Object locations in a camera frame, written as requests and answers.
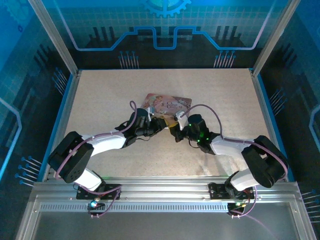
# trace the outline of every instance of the cartoon illustration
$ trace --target cartoon illustration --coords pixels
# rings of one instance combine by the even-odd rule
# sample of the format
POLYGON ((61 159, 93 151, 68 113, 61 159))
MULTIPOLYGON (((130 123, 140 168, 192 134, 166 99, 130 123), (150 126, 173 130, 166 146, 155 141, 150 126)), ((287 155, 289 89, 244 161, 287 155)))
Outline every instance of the cartoon illustration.
POLYGON ((153 107, 155 117, 164 118, 169 126, 173 126, 176 123, 174 120, 176 113, 189 109, 191 101, 190 98, 150 93, 146 96, 142 108, 153 107))

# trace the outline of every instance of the cable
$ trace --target cable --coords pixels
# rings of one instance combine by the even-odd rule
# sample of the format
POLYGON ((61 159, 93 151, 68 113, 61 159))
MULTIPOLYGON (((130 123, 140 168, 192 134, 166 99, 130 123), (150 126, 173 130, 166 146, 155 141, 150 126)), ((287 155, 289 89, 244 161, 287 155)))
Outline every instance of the cable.
POLYGON ((121 125, 124 125, 124 124, 126 124, 127 122, 129 122, 129 121, 124 121, 123 123, 121 123, 121 124, 120 124, 120 126, 121 126, 121 125))
POLYGON ((112 200, 111 204, 108 206, 108 208, 107 208, 103 213, 91 214, 91 217, 92 217, 92 218, 100 218, 100 217, 102 217, 103 215, 105 215, 105 214, 111 209, 111 207, 112 207, 112 205, 114 204, 114 202, 116 201, 116 199, 117 199, 120 191, 121 191, 121 186, 120 186, 120 189, 118 189, 118 190, 116 191, 115 197, 114 197, 114 199, 112 200))
POLYGON ((194 148, 194 149, 199 149, 199 148, 200 148, 200 147, 198 147, 198 146, 192 146, 192 145, 191 145, 191 142, 190 142, 190 139, 188 139, 188 142, 189 142, 190 147, 192 147, 192 148, 194 148))
POLYGON ((257 198, 258 198, 258 192, 257 192, 257 187, 256 186, 254 186, 254 191, 255 191, 255 196, 254 196, 254 201, 253 201, 253 204, 252 204, 251 208, 246 213, 242 213, 239 216, 239 218, 247 216, 252 211, 252 209, 254 209, 254 207, 255 207, 255 205, 257 203, 257 198))
POLYGON ((213 114, 215 115, 216 119, 217 119, 218 122, 219 122, 219 126, 220 126, 220 136, 221 136, 222 139, 224 139, 223 134, 222 134, 222 123, 221 123, 221 121, 220 121, 220 118, 219 118, 218 114, 215 112, 215 110, 213 110, 213 109, 212 109, 210 106, 208 106, 208 105, 205 105, 205 104, 196 104, 196 105, 190 107, 187 111, 185 111, 185 113, 181 115, 181 118, 184 117, 185 115, 187 115, 192 109, 194 109, 194 108, 196 108, 196 107, 205 107, 205 108, 207 108, 207 109, 210 109, 211 112, 213 112, 213 114))
MULTIPOLYGON (((137 105, 134 101, 130 101, 130 107, 132 108, 132 110, 134 110, 134 117, 131 121, 131 123, 124 129, 117 131, 117 132, 106 132, 106 133, 100 133, 97 135, 94 135, 92 137, 87 138, 86 140, 83 140, 82 142, 80 142, 69 154, 68 156, 63 160, 63 162, 61 163, 60 167, 58 168, 58 170, 56 171, 56 175, 55 175, 55 179, 59 179, 59 174, 61 172, 61 170, 64 168, 64 166, 66 165, 66 163, 69 161, 69 159, 71 158, 71 156, 85 143, 92 141, 93 139, 96 138, 100 138, 100 137, 106 137, 106 136, 111 136, 111 135, 118 135, 120 133, 125 132, 126 130, 128 130, 129 128, 131 128, 131 126, 134 124, 136 118, 137 118, 137 105)), ((92 194, 96 194, 96 195, 100 195, 102 194, 101 192, 92 192, 92 194)))
POLYGON ((150 138, 151 138, 150 136, 149 136, 148 139, 143 139, 143 138, 140 137, 140 138, 137 138, 136 140, 142 140, 142 141, 148 142, 150 140, 150 138))
POLYGON ((284 175, 283 175, 283 177, 280 178, 279 180, 283 180, 283 179, 285 179, 285 178, 287 177, 287 175, 288 175, 288 168, 287 168, 287 166, 286 166, 285 163, 281 160, 280 157, 278 157, 277 155, 275 155, 275 154, 274 154, 272 151, 270 151, 269 149, 265 148, 264 146, 262 146, 262 145, 260 145, 260 144, 258 144, 258 143, 256 143, 256 142, 253 142, 253 141, 240 140, 240 139, 231 139, 231 138, 224 137, 224 136, 223 136, 223 132, 222 132, 222 123, 221 123, 221 120, 220 120, 218 114, 215 112, 215 110, 213 110, 210 106, 205 105, 205 104, 196 104, 196 105, 190 107, 187 111, 185 111, 185 113, 182 114, 181 118, 182 118, 183 116, 185 116, 187 113, 189 113, 190 110, 192 110, 192 109, 194 109, 194 108, 196 108, 196 107, 205 107, 205 108, 210 109, 210 110, 213 112, 213 114, 215 115, 216 119, 217 119, 218 122, 219 122, 219 126, 220 126, 220 137, 221 137, 223 140, 226 140, 226 141, 228 141, 228 142, 233 142, 233 143, 251 144, 251 145, 254 145, 254 146, 258 147, 259 149, 265 151, 267 154, 271 155, 275 160, 277 160, 277 161, 281 164, 281 166, 283 167, 284 175))
MULTIPOLYGON (((242 212, 237 211, 237 210, 231 210, 231 212, 234 212, 234 213, 236 213, 236 214, 242 215, 242 212)), ((271 236, 274 237, 274 239, 278 239, 278 238, 276 237, 276 235, 274 235, 274 233, 273 233, 266 225, 264 225, 261 221, 259 221, 258 219, 256 219, 256 218, 253 217, 253 216, 250 216, 250 215, 246 215, 246 217, 248 217, 248 218, 256 221, 256 222, 257 222, 259 225, 261 225, 265 230, 267 230, 268 233, 269 233, 271 236)))
POLYGON ((121 190, 121 186, 116 186, 115 188, 112 188, 111 190, 98 192, 98 191, 91 191, 88 188, 86 188, 85 186, 82 186, 80 184, 78 184, 78 185, 81 188, 83 188, 84 190, 86 190, 88 193, 95 194, 95 195, 106 195, 106 194, 112 193, 112 192, 114 192, 114 191, 116 191, 118 189, 121 190))
POLYGON ((247 190, 244 190, 246 196, 248 197, 248 202, 246 204, 249 204, 250 203, 250 193, 247 191, 247 190))

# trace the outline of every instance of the metal pin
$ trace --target metal pin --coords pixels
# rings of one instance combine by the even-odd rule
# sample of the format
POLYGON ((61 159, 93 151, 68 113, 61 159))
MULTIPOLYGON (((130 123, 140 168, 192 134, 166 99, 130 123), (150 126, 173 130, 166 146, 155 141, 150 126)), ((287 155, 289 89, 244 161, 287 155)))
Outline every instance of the metal pin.
POLYGON ((38 164, 42 165, 42 163, 41 163, 41 162, 39 162, 39 161, 35 160, 34 158, 32 158, 32 156, 28 156, 28 159, 29 159, 29 160, 33 160, 34 162, 36 162, 36 163, 38 163, 38 164))
POLYGON ((36 168, 30 166, 29 163, 26 163, 26 164, 25 164, 25 167, 26 167, 27 169, 30 168, 30 169, 33 169, 33 170, 39 172, 39 169, 36 169, 36 168))
POLYGON ((120 62, 121 69, 124 69, 124 68, 122 67, 122 63, 121 63, 121 56, 118 56, 118 59, 119 59, 119 62, 120 62))
POLYGON ((229 53, 229 51, 225 51, 225 55, 224 55, 224 58, 223 58, 223 63, 222 63, 222 67, 224 67, 224 64, 225 64, 225 61, 227 59, 227 54, 229 53))
POLYGON ((126 69, 129 69, 129 67, 128 67, 128 62, 127 62, 127 56, 124 56, 123 58, 124 58, 124 60, 125 60, 126 69))
POLYGON ((30 180, 30 179, 28 179, 28 178, 25 178, 25 177, 23 177, 23 176, 20 176, 18 173, 16 173, 15 175, 14 175, 14 177, 17 179, 17 178, 21 178, 21 179, 24 179, 24 180, 27 180, 27 181, 30 181, 30 182, 33 182, 33 183, 35 183, 35 181, 32 181, 32 180, 30 180))
POLYGON ((136 66, 136 58, 135 58, 135 51, 132 51, 132 55, 133 55, 133 61, 134 61, 134 68, 137 68, 137 66, 136 66))
POLYGON ((232 68, 232 65, 234 64, 235 58, 236 58, 236 56, 232 57, 232 61, 231 61, 231 64, 230 64, 229 68, 232 68))
POLYGON ((124 60, 124 56, 122 55, 122 51, 120 51, 121 54, 121 59, 122 59, 122 64, 123 64, 123 68, 125 68, 125 60, 124 60))
POLYGON ((231 51, 231 56, 230 56, 230 58, 229 58, 229 62, 227 63, 227 65, 226 65, 226 67, 228 68, 229 67, 229 65, 230 65, 230 63, 231 63, 231 60, 233 59, 233 55, 234 55, 234 53, 235 53, 236 51, 231 51))
POLYGON ((283 102, 284 101, 281 100, 276 106, 272 107, 273 113, 275 113, 278 110, 278 108, 281 107, 283 102))
POLYGON ((20 181, 19 181, 19 184, 20 184, 20 185, 25 184, 25 185, 28 185, 28 186, 30 186, 30 187, 33 187, 32 184, 26 183, 26 182, 24 182, 23 180, 20 180, 20 181))
POLYGON ((275 114, 274 114, 274 116, 277 116, 278 115, 278 113, 280 113, 281 112, 281 110, 282 109, 284 109, 285 108, 285 106, 282 106, 275 114))
POLYGON ((30 177, 32 179, 37 180, 37 178, 35 176, 31 176, 30 174, 27 174, 25 171, 22 173, 22 176, 24 176, 24 177, 27 176, 27 177, 30 177))
POLYGON ((32 161, 27 160, 24 156, 21 158, 21 161, 25 161, 25 162, 27 162, 27 163, 32 164, 33 166, 36 166, 36 167, 38 167, 38 168, 41 168, 41 166, 33 163, 32 161))
POLYGON ((222 64, 222 61, 224 60, 225 56, 221 56, 221 60, 220 60, 220 64, 219 64, 219 68, 221 68, 221 64, 222 64))
POLYGON ((55 86, 63 93, 64 92, 64 88, 63 86, 59 83, 58 80, 55 80, 54 77, 52 77, 52 80, 55 82, 55 86))
POLYGON ((230 59, 230 56, 228 55, 228 56, 226 56, 226 58, 227 58, 227 60, 225 61, 224 68, 226 68, 226 67, 227 67, 227 65, 228 65, 228 61, 229 61, 229 59, 230 59))
POLYGON ((320 201, 319 199, 316 199, 315 201, 308 201, 308 202, 305 202, 304 204, 313 204, 313 203, 319 204, 320 201))
POLYGON ((58 70, 59 75, 64 79, 65 83, 68 83, 68 79, 66 79, 66 76, 62 73, 62 70, 59 70, 57 67, 55 69, 58 70))
POLYGON ((271 103, 271 108, 274 107, 280 100, 282 100, 282 98, 285 96, 285 94, 283 94, 282 96, 278 97, 278 99, 274 102, 271 103))
POLYGON ((274 112, 276 112, 283 104, 285 104, 286 101, 288 101, 288 98, 286 98, 284 101, 281 101, 281 103, 276 108, 274 108, 274 112))
POLYGON ((57 90, 58 90, 58 92, 63 96, 64 94, 62 93, 62 91, 57 87, 57 85, 55 85, 54 86, 57 90))
POLYGON ((308 214, 319 213, 320 211, 308 211, 308 214))
POLYGON ((130 60, 131 60, 131 65, 132 65, 132 69, 134 69, 134 62, 132 61, 132 56, 130 56, 130 60))
POLYGON ((316 194, 316 190, 312 189, 312 190, 309 191, 309 192, 306 192, 306 193, 301 194, 301 196, 307 195, 307 194, 316 194))
POLYGON ((218 64, 219 64, 219 61, 220 61, 220 57, 221 57, 221 54, 223 53, 224 51, 220 51, 220 54, 219 54, 219 57, 218 57, 218 62, 217 62, 217 65, 216 65, 216 67, 218 67, 218 64))
POLYGON ((54 80, 54 87, 56 89, 58 89, 59 93, 61 93, 61 95, 64 94, 64 90, 57 84, 57 82, 54 80))
POLYGON ((306 207, 306 209, 313 209, 313 208, 318 208, 318 207, 320 207, 320 205, 317 205, 317 206, 308 206, 308 207, 306 207))
POLYGON ((52 80, 64 91, 65 90, 65 86, 63 85, 63 83, 61 82, 61 80, 56 77, 56 79, 54 77, 52 77, 52 80))
POLYGON ((65 81, 58 76, 58 74, 56 72, 53 73, 53 75, 55 75, 56 79, 59 81, 59 83, 65 88, 67 86, 67 84, 65 83, 65 81))
POLYGON ((275 90, 274 94, 272 94, 272 96, 269 98, 269 100, 271 100, 278 92, 279 92, 279 89, 275 90))
POLYGON ((213 64, 213 68, 215 68, 215 67, 216 67, 216 63, 217 63, 217 59, 218 59, 218 57, 219 57, 218 55, 216 55, 216 56, 215 56, 215 60, 214 60, 214 64, 213 64))
POLYGON ((34 171, 28 170, 28 169, 22 167, 21 165, 18 166, 18 169, 23 169, 23 170, 25 170, 25 171, 27 171, 27 172, 29 172, 29 173, 32 173, 32 174, 34 174, 34 175, 38 175, 38 173, 35 173, 34 171))
POLYGON ((282 90, 283 90, 283 88, 281 87, 280 90, 278 90, 278 92, 276 91, 276 94, 273 94, 273 95, 270 97, 269 101, 271 102, 272 100, 274 100, 274 99, 279 95, 279 93, 281 93, 282 90))
POLYGON ((140 69, 140 67, 139 67, 139 60, 138 60, 138 56, 135 56, 135 59, 136 59, 136 65, 138 66, 138 69, 140 69))
POLYGON ((305 199, 312 199, 312 198, 316 198, 316 197, 319 197, 319 196, 320 196, 320 194, 318 194, 318 195, 314 195, 314 196, 308 196, 308 197, 304 198, 304 200, 305 200, 305 199))
POLYGON ((130 58, 129 58, 129 51, 125 51, 125 53, 126 53, 126 56, 127 56, 128 62, 129 62, 129 68, 131 68, 131 66, 130 66, 130 58))

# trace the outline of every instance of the robotic arm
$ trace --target robotic arm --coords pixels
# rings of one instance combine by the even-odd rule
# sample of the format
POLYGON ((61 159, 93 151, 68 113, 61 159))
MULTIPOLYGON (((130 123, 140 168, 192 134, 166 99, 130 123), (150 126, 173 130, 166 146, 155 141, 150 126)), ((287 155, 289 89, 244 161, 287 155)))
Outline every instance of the robotic arm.
MULTIPOLYGON (((116 127, 108 136, 93 138, 81 145, 59 172, 61 178, 66 183, 75 183, 90 191, 104 192, 106 185, 104 180, 98 174, 86 168, 89 159, 108 150, 126 148, 133 144, 137 137, 152 137, 167 127, 164 119, 150 118, 149 112, 138 108, 136 109, 136 118, 134 118, 135 113, 132 113, 127 122, 116 127), (131 123, 132 121, 133 124, 129 129, 119 133, 119 131, 128 127, 126 123, 131 123)), ((48 164, 55 171, 59 171, 69 153, 77 145, 89 138, 92 138, 92 136, 80 135, 75 131, 68 133, 49 156, 48 164)))
POLYGON ((225 189, 215 191, 226 191, 231 198, 236 198, 250 187, 262 185, 271 188, 287 174, 285 156, 266 136, 261 135, 253 140, 224 137, 222 132, 209 131, 200 114, 187 117, 180 111, 176 114, 176 119, 178 125, 170 128, 176 142, 187 138, 197 142, 205 153, 242 158, 247 163, 246 170, 237 171, 226 180, 225 189))
MULTIPOLYGON (((286 175, 288 168, 286 158, 267 137, 259 136, 250 141, 223 137, 222 132, 209 131, 200 114, 187 117, 181 111, 176 114, 176 120, 178 124, 170 128, 176 142, 186 138, 197 142, 198 147, 205 153, 243 158, 248 165, 248 169, 231 175, 223 187, 213 186, 211 191, 218 194, 226 193, 229 198, 234 199, 243 194, 244 190, 259 184, 271 188, 276 181, 286 175)), ((152 137, 166 127, 164 119, 151 118, 150 109, 147 111, 138 108, 136 117, 135 112, 132 113, 127 122, 116 127, 108 136, 92 138, 88 135, 79 135, 75 131, 70 132, 51 153, 48 164, 66 183, 76 183, 85 187, 89 193, 90 191, 104 193, 107 189, 104 180, 86 168, 90 157, 111 149, 126 148, 133 144, 137 137, 152 137), (74 154, 61 168, 72 152, 74 154)))

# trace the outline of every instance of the enclosure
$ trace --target enclosure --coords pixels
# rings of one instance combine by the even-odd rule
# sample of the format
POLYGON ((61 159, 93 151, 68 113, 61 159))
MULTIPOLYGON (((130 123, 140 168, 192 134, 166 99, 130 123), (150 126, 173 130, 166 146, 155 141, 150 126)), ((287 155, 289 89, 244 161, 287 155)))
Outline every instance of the enclosure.
MULTIPOLYGON (((319 238, 319 1, 0 6, 1 239, 95 239, 102 228, 109 239, 319 238), (257 221, 231 219, 206 187, 248 168, 243 159, 204 154, 166 129, 90 159, 89 169, 123 185, 102 219, 54 178, 48 157, 67 133, 110 132, 150 93, 206 104, 226 136, 265 135, 287 157, 286 182, 257 189, 257 221)), ((219 131, 207 109, 191 113, 219 131)))

